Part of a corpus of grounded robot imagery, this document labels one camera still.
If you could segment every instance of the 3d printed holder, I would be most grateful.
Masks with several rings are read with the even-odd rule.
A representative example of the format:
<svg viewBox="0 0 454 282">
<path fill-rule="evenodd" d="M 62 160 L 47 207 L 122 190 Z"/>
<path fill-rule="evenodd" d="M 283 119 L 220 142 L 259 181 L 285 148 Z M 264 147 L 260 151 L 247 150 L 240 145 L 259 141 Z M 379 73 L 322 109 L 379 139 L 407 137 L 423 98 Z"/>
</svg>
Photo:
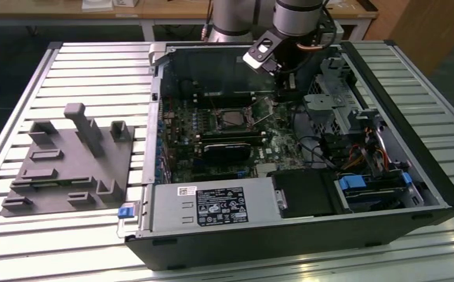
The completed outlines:
<svg viewBox="0 0 454 282">
<path fill-rule="evenodd" d="M 119 208 L 124 202 L 134 127 L 98 127 L 82 103 L 64 107 L 78 129 L 34 122 L 27 157 L 3 201 L 2 216 Z"/>
</svg>

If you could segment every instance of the green circuit board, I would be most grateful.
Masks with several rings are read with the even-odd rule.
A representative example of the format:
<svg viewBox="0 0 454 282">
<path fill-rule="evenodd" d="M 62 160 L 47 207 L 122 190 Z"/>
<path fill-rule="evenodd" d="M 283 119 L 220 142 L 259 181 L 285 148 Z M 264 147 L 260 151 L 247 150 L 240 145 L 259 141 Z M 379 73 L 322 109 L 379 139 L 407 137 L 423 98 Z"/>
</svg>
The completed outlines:
<svg viewBox="0 0 454 282">
<path fill-rule="evenodd" d="M 302 168 L 303 156 L 289 125 L 290 114 L 289 105 L 274 103 L 266 94 L 256 96 L 252 106 L 246 108 L 198 109 L 187 102 L 180 104 L 164 115 L 174 158 L 172 183 L 259 177 L 256 165 L 262 164 L 273 164 L 270 167 L 277 170 Z M 251 147 L 247 160 L 220 166 L 204 164 L 198 135 L 252 131 L 263 133 L 263 142 Z"/>
</svg>

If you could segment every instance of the metal rail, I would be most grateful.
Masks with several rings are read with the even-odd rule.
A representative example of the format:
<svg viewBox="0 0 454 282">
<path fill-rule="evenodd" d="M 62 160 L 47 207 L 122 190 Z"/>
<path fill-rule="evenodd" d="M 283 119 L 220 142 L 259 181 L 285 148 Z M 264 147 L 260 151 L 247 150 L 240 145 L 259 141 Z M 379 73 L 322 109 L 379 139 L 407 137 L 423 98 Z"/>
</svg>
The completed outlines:
<svg viewBox="0 0 454 282">
<path fill-rule="evenodd" d="M 142 195 L 150 101 L 144 42 L 66 43 L 47 52 L 10 126 L 0 137 L 0 204 L 28 151 L 34 120 L 74 128 L 62 107 L 83 102 L 99 126 L 136 127 L 127 200 Z M 357 43 L 370 68 L 454 183 L 454 108 L 395 47 Z M 373 101 L 359 87 L 366 103 Z M 136 219 L 124 231 L 136 230 Z M 116 236 L 116 210 L 0 216 L 0 281 L 434 281 L 454 279 L 454 218 L 423 227 L 387 246 L 154 272 Z"/>
</svg>

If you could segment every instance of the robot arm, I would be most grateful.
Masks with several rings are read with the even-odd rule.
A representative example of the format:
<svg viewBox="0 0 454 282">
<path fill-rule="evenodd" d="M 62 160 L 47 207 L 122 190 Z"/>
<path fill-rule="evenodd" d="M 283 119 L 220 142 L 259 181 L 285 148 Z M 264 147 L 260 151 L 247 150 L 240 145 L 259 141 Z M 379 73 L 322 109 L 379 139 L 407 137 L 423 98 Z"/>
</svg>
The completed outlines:
<svg viewBox="0 0 454 282">
<path fill-rule="evenodd" d="M 298 40 L 307 35 L 315 36 L 322 8 L 326 3 L 327 1 L 323 4 L 322 0 L 277 0 L 273 20 L 274 28 L 262 35 L 242 57 L 255 71 L 264 70 L 271 75 L 282 73 L 281 61 L 286 59 L 277 59 L 275 52 L 278 49 L 283 49 L 286 53 L 291 53 L 293 50 L 315 52 L 323 48 L 322 46 L 305 46 Z M 297 71 L 307 62 L 307 59 L 294 68 L 291 63 L 286 62 L 285 65 L 291 66 L 291 69 L 283 72 Z"/>
<path fill-rule="evenodd" d="M 318 42 L 319 18 L 327 1 L 215 0 L 214 28 L 208 41 L 251 42 L 251 26 L 271 27 L 248 49 L 243 60 L 255 71 L 266 71 L 271 75 L 287 72 L 282 70 L 283 66 L 294 69 L 295 65 L 289 54 L 294 54 L 294 51 L 315 52 L 323 48 L 306 46 L 301 42 Z"/>
</svg>

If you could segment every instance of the red wire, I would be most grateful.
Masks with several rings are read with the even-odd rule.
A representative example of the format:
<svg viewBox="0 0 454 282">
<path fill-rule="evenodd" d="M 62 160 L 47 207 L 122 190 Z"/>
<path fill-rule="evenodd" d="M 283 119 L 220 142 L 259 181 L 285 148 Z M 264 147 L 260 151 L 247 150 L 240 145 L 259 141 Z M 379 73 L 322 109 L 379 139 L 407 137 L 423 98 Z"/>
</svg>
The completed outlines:
<svg viewBox="0 0 454 282">
<path fill-rule="evenodd" d="M 353 150 L 354 150 L 355 147 L 359 147 L 359 145 L 355 144 L 355 145 L 351 147 L 351 149 L 350 149 L 350 151 L 349 151 L 349 160 L 353 160 Z"/>
<path fill-rule="evenodd" d="M 382 151 L 382 157 L 383 157 L 385 170 L 389 171 L 389 159 L 386 157 L 386 151 L 383 149 L 381 149 L 381 151 Z"/>
</svg>

